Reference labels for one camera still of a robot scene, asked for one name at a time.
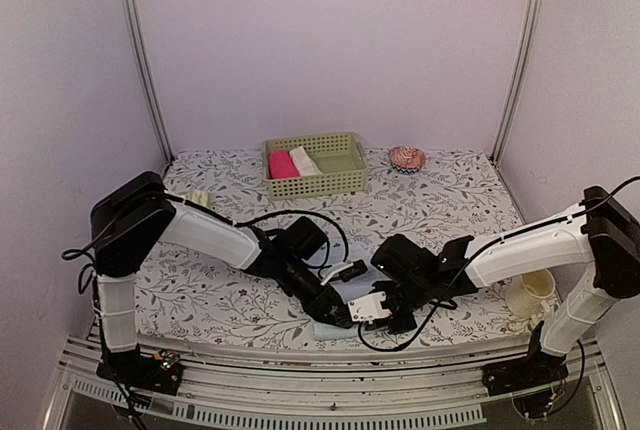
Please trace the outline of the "light blue towel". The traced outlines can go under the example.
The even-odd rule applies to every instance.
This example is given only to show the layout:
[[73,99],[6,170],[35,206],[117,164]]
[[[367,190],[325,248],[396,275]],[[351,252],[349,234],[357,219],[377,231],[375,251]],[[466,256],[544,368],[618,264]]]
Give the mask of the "light blue towel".
[[[337,290],[346,303],[368,294],[373,289],[373,284],[376,281],[387,280],[387,277],[371,265],[370,259],[372,255],[373,251],[370,248],[367,248],[358,242],[350,245],[349,259],[352,262],[362,260],[367,271],[363,275],[357,276],[349,282],[343,282],[338,279],[331,283],[333,288]],[[356,337],[357,326],[353,326],[349,329],[343,329],[329,324],[319,322],[313,323],[313,338],[318,342],[354,339]]]

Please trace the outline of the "green white small packet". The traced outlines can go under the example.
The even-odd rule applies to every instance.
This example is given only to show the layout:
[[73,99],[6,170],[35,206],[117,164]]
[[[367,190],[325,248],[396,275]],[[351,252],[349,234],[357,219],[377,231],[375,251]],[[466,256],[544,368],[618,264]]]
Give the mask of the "green white small packet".
[[213,209],[209,193],[205,190],[192,189],[188,192],[186,198],[192,203],[195,203],[201,207],[207,208],[209,210]]

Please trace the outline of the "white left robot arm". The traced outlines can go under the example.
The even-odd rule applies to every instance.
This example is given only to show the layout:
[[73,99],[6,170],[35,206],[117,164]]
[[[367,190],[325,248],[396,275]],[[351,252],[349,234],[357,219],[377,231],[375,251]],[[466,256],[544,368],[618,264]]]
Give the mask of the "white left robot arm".
[[104,197],[90,212],[91,237],[80,248],[62,252],[70,262],[85,259],[79,292],[90,290],[99,321],[101,361],[96,374],[129,389],[174,395],[184,368],[177,354],[142,354],[135,322],[135,275],[160,244],[220,260],[249,276],[275,282],[298,300],[314,321],[348,328],[348,308],[328,278],[310,259],[329,238],[318,226],[331,220],[317,212],[293,211],[295,221],[281,229],[259,223],[275,213],[236,222],[185,196],[167,191],[160,176],[146,171]]

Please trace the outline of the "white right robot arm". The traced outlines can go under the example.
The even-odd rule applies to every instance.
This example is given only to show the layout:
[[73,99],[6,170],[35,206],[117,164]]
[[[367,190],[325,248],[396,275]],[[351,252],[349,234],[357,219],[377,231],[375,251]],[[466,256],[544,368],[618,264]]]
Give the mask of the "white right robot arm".
[[384,275],[350,306],[362,328],[417,333],[416,310],[475,293],[500,280],[571,264],[585,271],[560,307],[538,323],[525,356],[482,369],[492,396],[568,375],[573,345],[618,301],[639,294],[639,221],[599,186],[564,212],[501,234],[464,236],[432,253],[397,234],[371,259]]

